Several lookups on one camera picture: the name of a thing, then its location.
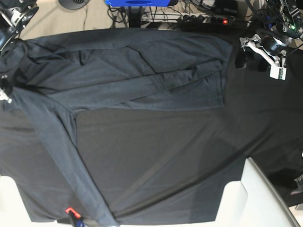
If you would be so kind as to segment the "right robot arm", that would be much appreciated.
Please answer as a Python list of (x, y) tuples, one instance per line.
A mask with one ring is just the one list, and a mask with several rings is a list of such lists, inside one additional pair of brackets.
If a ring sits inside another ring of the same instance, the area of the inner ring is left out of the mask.
[(0, 100), (9, 104), (12, 99), (9, 95), (13, 89), (13, 73), (28, 54), (27, 43), (20, 39), (21, 32), (37, 13), (39, 7), (35, 0), (9, 0), (0, 2), (0, 59), (11, 55), (17, 45), (23, 47), (24, 54), (10, 69), (0, 72)]

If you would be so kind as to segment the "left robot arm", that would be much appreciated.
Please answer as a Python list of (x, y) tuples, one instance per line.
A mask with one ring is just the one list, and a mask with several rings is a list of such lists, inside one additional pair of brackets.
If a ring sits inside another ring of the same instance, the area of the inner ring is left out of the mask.
[(262, 17), (253, 7), (250, 0), (246, 1), (253, 15), (267, 25), (259, 28), (251, 37), (240, 38), (240, 49), (235, 60), (238, 69), (246, 67), (247, 62), (254, 59), (254, 54), (262, 57), (259, 71), (270, 71), (270, 77), (285, 80), (287, 49), (290, 43), (303, 37), (303, 15), (295, 0), (267, 0), (272, 16)]

